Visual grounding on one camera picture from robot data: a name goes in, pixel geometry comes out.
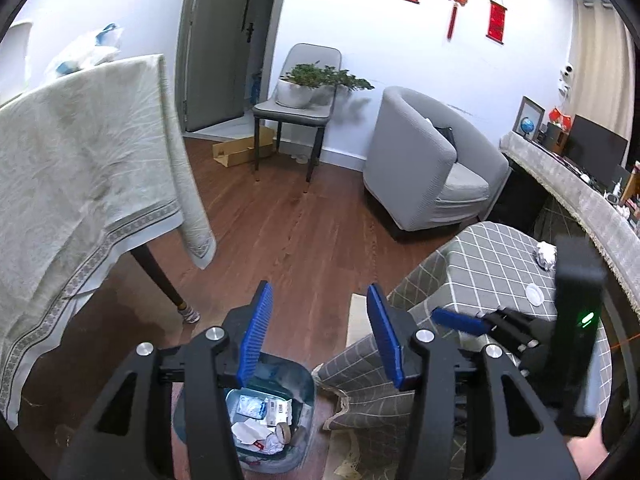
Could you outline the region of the person's right hand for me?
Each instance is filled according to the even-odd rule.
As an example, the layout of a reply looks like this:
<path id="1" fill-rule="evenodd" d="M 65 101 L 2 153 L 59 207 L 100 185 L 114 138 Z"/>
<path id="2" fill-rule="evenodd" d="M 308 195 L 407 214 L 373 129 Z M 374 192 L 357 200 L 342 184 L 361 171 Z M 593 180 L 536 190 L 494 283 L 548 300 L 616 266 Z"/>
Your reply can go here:
<path id="1" fill-rule="evenodd" d="M 587 437 L 571 437 L 566 442 L 582 480 L 587 480 L 606 460 L 608 450 L 602 438 L 602 419 L 598 418 Z"/>

